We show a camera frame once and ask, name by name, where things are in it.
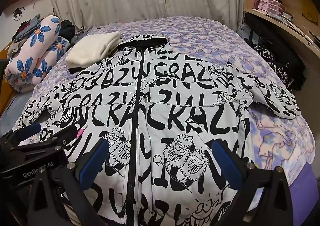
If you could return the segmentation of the pink blue flower rolled quilt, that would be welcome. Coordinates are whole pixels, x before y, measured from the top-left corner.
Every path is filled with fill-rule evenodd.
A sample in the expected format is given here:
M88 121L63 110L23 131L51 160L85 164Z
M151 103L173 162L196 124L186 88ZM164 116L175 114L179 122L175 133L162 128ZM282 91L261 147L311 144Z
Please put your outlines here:
M33 90L65 54L69 41L59 35L60 29L59 17L44 18L9 61L4 77L13 89L20 93Z

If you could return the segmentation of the cartoon face wall sticker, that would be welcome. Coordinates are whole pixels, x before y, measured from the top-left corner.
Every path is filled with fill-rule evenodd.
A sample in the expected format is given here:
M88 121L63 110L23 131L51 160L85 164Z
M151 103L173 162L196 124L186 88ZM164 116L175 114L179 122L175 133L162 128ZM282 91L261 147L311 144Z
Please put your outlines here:
M13 19L14 21L19 21L22 17L22 11L25 10L24 7L21 7L21 8L17 8L14 13L13 13Z

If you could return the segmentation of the black white patterned cloth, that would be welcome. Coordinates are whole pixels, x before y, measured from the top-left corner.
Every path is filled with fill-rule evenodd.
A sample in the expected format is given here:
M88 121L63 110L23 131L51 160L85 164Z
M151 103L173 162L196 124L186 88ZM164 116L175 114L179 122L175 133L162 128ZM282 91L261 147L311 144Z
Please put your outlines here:
M305 64L294 50L254 44L253 49L269 64L288 91L300 91L306 82Z

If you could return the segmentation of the pink drawer boxes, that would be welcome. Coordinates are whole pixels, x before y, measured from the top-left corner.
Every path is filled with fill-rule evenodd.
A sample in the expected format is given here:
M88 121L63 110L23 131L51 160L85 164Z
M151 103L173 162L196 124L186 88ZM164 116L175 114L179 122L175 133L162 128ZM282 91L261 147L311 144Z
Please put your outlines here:
M258 10L281 16L285 6L276 0L258 0Z

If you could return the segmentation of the orange wooden bedside cabinet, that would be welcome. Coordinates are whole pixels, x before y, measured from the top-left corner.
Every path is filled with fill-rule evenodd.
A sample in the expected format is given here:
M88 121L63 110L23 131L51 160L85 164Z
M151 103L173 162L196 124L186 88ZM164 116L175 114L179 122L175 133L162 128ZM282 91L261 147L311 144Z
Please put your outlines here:
M7 44L1 51L1 115L4 110L9 105L12 98L16 95L16 91L10 86L10 84L5 80L4 71L9 63L7 59L7 53L12 42Z

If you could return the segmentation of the black clothing bundle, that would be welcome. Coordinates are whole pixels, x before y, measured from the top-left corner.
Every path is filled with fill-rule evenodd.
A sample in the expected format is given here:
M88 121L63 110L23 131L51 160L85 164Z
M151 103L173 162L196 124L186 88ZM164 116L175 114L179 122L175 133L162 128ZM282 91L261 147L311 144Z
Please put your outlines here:
M67 19L62 21L59 36L71 42L74 35L75 35L75 26L72 24L72 22Z

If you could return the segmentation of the wooden shelf unit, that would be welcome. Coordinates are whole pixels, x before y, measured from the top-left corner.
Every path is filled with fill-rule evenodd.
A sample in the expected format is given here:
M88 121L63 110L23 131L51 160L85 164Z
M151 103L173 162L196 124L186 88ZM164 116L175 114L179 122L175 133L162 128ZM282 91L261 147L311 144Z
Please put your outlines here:
M285 12L293 16L292 24L301 30L301 33L288 25L271 18L254 8L255 0L244 0L244 12L260 17L273 24L296 52L308 60L310 64L319 64L319 47L315 44L313 35L319 36L319 11L312 0L281 0Z

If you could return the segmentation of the purple cat print blanket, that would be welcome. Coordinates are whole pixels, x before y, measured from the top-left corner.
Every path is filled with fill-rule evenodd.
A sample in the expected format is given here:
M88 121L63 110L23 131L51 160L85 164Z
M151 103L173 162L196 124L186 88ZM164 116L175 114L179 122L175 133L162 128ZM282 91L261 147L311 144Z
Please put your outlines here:
M67 156L109 143L96 178L99 214L121 225L214 225L236 192L212 142L224 140L292 183L313 161L315 140L271 67L233 30L200 17L114 23L76 46L119 32L115 54L60 78L54 67L15 128L39 121L40 140L69 125L84 128Z

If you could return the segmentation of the black white graffiti jacket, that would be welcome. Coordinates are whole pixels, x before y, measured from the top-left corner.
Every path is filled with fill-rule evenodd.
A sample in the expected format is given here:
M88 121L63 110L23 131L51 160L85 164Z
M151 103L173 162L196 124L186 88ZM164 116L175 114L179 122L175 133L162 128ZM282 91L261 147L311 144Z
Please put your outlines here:
M231 62L219 67L174 52L165 37L141 35L30 103L17 125L48 112L41 140L69 125L84 128L67 152L72 161L99 139L108 141L95 182L103 192L99 215L109 222L214 225L235 191L212 155L212 142L227 141L240 157L253 159L253 102L284 119L300 115L285 88Z

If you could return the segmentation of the cream folded fleece garment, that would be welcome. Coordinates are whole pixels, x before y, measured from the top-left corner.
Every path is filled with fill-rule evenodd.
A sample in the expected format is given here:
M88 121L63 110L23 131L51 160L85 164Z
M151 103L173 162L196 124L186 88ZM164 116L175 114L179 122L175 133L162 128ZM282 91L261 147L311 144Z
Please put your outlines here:
M68 69L87 68L108 57L121 43L119 31L87 35L74 45L66 57Z

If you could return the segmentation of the grey clothes pile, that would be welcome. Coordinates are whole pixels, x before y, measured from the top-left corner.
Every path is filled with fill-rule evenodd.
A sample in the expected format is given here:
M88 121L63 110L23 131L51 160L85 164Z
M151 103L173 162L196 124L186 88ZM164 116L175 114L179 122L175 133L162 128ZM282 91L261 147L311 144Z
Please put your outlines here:
M11 41L16 43L25 38L28 38L30 34L40 26L41 24L40 17L41 15L37 14L31 20L23 22L18 28L17 32L12 37Z

